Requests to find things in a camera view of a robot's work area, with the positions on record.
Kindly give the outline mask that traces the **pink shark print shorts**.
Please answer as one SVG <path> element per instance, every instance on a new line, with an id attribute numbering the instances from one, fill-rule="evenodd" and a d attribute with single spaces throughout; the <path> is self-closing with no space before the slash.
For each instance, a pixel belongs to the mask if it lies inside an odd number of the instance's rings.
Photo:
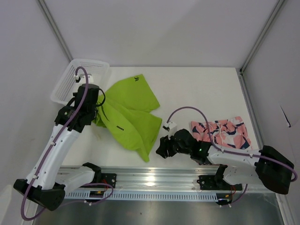
<path id="1" fill-rule="evenodd" d="M 192 121 L 192 136 L 198 141 L 209 142 L 211 135 L 215 144 L 241 150 L 251 150 L 251 140 L 243 119 L 240 116 L 208 123 Z"/>

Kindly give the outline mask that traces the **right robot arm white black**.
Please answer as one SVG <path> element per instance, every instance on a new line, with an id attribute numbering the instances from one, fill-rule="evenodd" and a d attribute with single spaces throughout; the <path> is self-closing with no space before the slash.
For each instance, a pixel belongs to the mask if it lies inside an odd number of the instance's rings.
<path id="1" fill-rule="evenodd" d="M 214 184 L 219 189 L 239 184 L 264 185 L 272 192 L 286 195 L 295 177 L 293 163 L 271 146 L 242 152 L 198 141 L 186 129 L 160 138 L 156 153 L 162 158 L 181 153 L 200 165 L 218 165 Z"/>

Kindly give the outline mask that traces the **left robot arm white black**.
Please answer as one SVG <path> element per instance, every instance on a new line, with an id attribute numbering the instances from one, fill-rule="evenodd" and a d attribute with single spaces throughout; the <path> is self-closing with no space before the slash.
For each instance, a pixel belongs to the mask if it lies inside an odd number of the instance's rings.
<path id="1" fill-rule="evenodd" d="M 101 168 L 92 163 L 84 163 L 75 172 L 57 178 L 73 143 L 96 117 L 100 90 L 97 85 L 82 84 L 67 105 L 59 110 L 40 159 L 25 179 L 17 179 L 13 185 L 26 199 L 54 211 L 66 194 L 86 184 L 93 188 L 101 184 Z"/>

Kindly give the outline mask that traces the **lime green shorts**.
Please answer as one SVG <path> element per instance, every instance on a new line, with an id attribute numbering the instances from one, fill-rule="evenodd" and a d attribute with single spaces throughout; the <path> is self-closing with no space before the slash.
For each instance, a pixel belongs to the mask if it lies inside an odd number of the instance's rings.
<path id="1" fill-rule="evenodd" d="M 145 77 L 140 74 L 117 81 L 98 97 L 97 104 L 95 125 L 107 128 L 123 148 L 149 162 L 162 119 L 152 114 L 160 103 Z"/>

